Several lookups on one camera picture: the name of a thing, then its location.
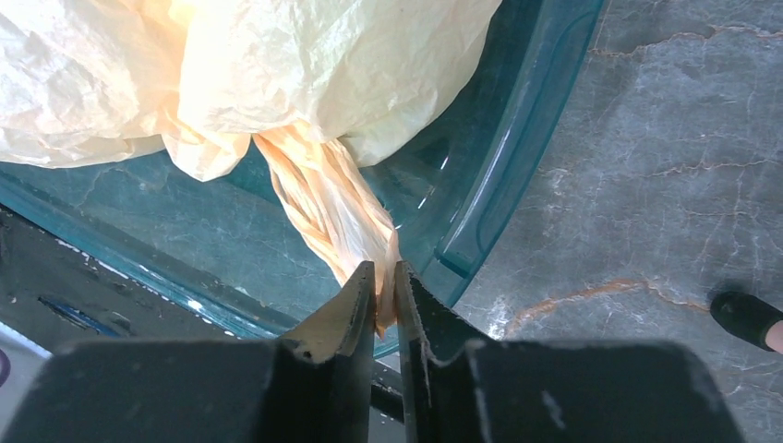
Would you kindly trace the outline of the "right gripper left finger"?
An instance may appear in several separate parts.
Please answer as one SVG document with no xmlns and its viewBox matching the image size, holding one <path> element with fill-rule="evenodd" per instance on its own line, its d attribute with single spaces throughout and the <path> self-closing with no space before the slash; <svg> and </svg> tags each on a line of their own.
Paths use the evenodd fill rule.
<svg viewBox="0 0 783 443">
<path fill-rule="evenodd" d="M 274 340 L 83 341 L 42 367 L 5 442 L 364 442 L 374 267 Z"/>
</svg>

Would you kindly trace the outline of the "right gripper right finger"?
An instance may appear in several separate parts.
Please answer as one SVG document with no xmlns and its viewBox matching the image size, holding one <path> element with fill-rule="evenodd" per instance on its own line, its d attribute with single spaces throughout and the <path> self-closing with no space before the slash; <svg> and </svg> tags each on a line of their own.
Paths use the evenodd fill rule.
<svg viewBox="0 0 783 443">
<path fill-rule="evenodd" d="M 667 341 L 491 339 L 395 269 L 414 442 L 740 442 L 705 364 Z"/>
</svg>

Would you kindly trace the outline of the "orange plastic bag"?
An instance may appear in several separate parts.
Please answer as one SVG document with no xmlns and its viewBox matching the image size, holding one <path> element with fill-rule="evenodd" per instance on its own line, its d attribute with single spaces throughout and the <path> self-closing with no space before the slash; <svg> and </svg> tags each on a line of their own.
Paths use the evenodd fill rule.
<svg viewBox="0 0 783 443">
<path fill-rule="evenodd" d="M 206 182 L 256 146 L 339 283 L 375 265 L 395 324 L 398 233 L 360 174 L 473 76 L 496 1 L 5 1 L 1 158 L 75 168 L 165 150 Z"/>
</svg>

